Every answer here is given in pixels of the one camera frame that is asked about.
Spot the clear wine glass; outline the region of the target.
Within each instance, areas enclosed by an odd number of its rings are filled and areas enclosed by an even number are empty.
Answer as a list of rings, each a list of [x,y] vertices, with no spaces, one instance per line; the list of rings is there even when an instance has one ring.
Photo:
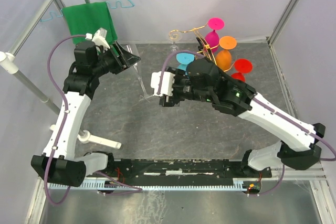
[[[137,49],[137,47],[136,47],[135,44],[127,44],[125,46],[125,49],[129,53],[131,53],[133,55],[136,55],[136,56],[139,56],[139,52],[138,52],[138,49]],[[143,100],[147,100],[148,101],[149,98],[153,97],[153,95],[152,94],[148,94],[148,92],[147,92],[147,90],[145,88],[145,85],[144,85],[144,82],[143,82],[143,78],[142,78],[142,73],[141,73],[141,62],[139,61],[138,63],[134,64],[133,65],[133,69],[134,69],[133,72],[135,73],[135,75],[136,75],[136,77],[138,79],[138,82],[140,84],[140,87],[142,89],[142,92],[143,92],[143,94],[140,95],[140,101],[143,101]]]

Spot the blue plastic wine glass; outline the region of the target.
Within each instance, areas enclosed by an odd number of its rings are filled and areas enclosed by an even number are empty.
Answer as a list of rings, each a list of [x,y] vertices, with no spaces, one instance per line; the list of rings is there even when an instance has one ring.
[[[188,75],[186,70],[187,66],[195,60],[195,56],[193,54],[182,52],[176,55],[176,60],[179,63],[177,68],[183,70],[185,74]]]

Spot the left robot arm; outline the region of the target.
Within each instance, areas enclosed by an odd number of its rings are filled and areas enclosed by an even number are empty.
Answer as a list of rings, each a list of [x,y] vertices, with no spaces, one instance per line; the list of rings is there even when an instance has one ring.
[[[98,49],[92,41],[76,45],[74,65],[64,81],[62,106],[53,133],[43,153],[31,159],[32,168],[48,183],[79,187],[86,176],[96,171],[104,177],[116,171],[112,156],[104,152],[75,158],[76,140],[99,78],[107,73],[119,74],[141,58],[116,41],[104,52],[98,53]]]

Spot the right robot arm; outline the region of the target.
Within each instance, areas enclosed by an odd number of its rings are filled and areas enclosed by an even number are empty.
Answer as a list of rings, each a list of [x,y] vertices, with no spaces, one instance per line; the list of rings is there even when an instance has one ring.
[[[184,100],[210,103],[220,113],[252,122],[278,137],[273,145],[246,151],[240,164],[246,177],[277,165],[306,170],[320,160],[321,148],[317,142],[324,134],[322,124],[299,121],[206,58],[191,62],[186,72],[167,67],[164,72],[152,73],[151,88],[163,107]]]

